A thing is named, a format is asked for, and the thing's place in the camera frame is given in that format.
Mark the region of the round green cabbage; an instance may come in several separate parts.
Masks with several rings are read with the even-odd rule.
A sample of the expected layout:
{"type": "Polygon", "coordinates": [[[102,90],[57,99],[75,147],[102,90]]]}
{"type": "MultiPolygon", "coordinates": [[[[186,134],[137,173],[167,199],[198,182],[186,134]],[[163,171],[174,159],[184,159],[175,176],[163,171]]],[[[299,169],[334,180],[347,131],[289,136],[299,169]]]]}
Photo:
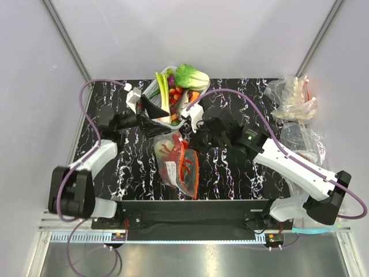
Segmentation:
{"type": "Polygon", "coordinates": [[[173,144],[169,140],[160,140],[154,145],[154,151],[158,159],[167,156],[172,150],[173,144]]]}

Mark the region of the red toy lobster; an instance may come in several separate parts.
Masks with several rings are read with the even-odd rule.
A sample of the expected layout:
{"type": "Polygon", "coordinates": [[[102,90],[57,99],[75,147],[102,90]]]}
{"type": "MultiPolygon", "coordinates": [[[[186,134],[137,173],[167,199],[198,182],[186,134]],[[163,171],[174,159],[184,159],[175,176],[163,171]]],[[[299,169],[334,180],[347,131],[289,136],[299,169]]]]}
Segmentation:
{"type": "Polygon", "coordinates": [[[169,154],[158,159],[158,165],[163,166],[160,170],[160,173],[163,175],[163,181],[167,182],[169,186],[179,188],[179,185],[182,184],[185,178],[181,167],[183,165],[187,166],[191,173],[190,167],[194,165],[190,158],[185,157],[185,153],[188,150],[188,142],[182,138],[179,132],[166,134],[161,140],[169,140],[173,144],[169,154]]]}

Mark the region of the clear zip bag orange zipper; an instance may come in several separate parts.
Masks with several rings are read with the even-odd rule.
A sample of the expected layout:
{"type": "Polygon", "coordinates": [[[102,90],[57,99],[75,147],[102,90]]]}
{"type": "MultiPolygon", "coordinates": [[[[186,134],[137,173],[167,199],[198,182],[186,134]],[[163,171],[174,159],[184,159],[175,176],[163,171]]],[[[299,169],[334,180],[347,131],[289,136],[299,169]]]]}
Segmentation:
{"type": "Polygon", "coordinates": [[[154,152],[163,183],[193,199],[199,185],[199,160],[179,131],[156,136],[154,152]]]}

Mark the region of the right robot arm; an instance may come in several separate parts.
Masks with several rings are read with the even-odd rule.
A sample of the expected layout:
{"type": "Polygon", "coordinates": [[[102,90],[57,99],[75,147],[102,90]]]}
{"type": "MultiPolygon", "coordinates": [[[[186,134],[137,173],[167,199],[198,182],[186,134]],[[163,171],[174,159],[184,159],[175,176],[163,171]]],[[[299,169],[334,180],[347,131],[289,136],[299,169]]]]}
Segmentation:
{"type": "Polygon", "coordinates": [[[226,148],[274,170],[303,190],[289,198],[270,199],[258,215],[265,227],[274,229],[290,219],[306,217],[334,225],[351,181],[349,173],[334,173],[309,162],[273,140],[267,131],[255,125],[239,125],[226,110],[204,110],[196,104],[180,116],[190,121],[194,132],[190,148],[198,152],[226,148]]]}

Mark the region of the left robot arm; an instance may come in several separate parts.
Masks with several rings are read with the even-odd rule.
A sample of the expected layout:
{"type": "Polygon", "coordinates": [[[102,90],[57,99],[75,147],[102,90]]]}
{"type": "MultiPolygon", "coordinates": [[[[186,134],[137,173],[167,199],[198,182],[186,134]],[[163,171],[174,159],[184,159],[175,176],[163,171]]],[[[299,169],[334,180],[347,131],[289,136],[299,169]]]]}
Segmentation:
{"type": "Polygon", "coordinates": [[[97,142],[84,156],[68,166],[56,167],[51,176],[48,210],[62,221],[104,218],[113,229],[124,223],[124,214],[118,203],[96,197],[93,181],[111,160],[122,152],[126,136],[123,130],[138,126],[151,138],[167,131],[159,118],[168,117],[167,111],[155,106],[146,96],[140,97],[133,109],[115,113],[108,106],[97,113],[93,123],[97,142]]]}

